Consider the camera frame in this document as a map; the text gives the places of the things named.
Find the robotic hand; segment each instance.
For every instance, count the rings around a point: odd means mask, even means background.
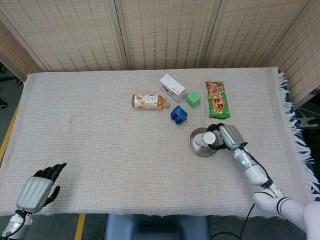
[[[50,197],[50,190],[59,177],[66,163],[47,167],[37,171],[25,183],[22,192],[16,201],[17,214],[14,215],[3,231],[0,240],[22,240],[32,224],[31,214],[38,213],[43,207],[52,203],[60,191],[56,186]]]
[[[319,239],[320,202],[302,205],[283,192],[273,183],[265,168],[245,148],[245,142],[238,129],[233,125],[212,124],[208,132],[219,131],[223,144],[208,145],[214,150],[229,149],[234,152],[234,158],[241,166],[250,183],[261,186],[263,190],[253,194],[254,204],[261,210],[279,214],[307,233],[308,240]]]

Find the gray robotic hand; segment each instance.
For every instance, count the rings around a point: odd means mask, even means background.
[[[66,163],[57,164],[53,167],[47,167],[45,170],[39,170],[27,180],[16,201],[17,210],[15,212],[17,214],[10,219],[0,236],[0,240],[24,239],[32,224],[31,214],[38,213],[58,196],[60,186],[55,187],[51,196],[49,193],[66,165]]]

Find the bottle cap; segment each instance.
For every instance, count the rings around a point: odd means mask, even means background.
[[[169,99],[164,98],[163,100],[164,100],[164,107],[165,107],[165,108],[170,107],[170,101],[169,101]]]

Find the gray floor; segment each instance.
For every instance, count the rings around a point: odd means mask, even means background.
[[[6,134],[15,108],[21,97],[23,86],[17,85],[14,80],[0,82],[0,96],[8,103],[8,108],[0,108],[0,143]],[[4,230],[9,217],[0,217],[0,230]],[[105,214],[87,214],[85,218],[82,239],[98,240],[104,234],[106,222]],[[237,217],[211,217],[211,232],[232,232],[239,234],[244,220]],[[54,214],[50,216],[35,215],[33,224],[27,233],[26,240],[72,240],[77,229],[77,214]],[[220,235],[216,240],[235,240],[229,235]],[[304,240],[306,235],[288,221],[276,218],[250,218],[243,234],[243,240]]]

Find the snack bag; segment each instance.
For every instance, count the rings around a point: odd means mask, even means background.
[[[225,84],[223,82],[206,81],[208,91],[209,117],[227,119],[230,117]]]

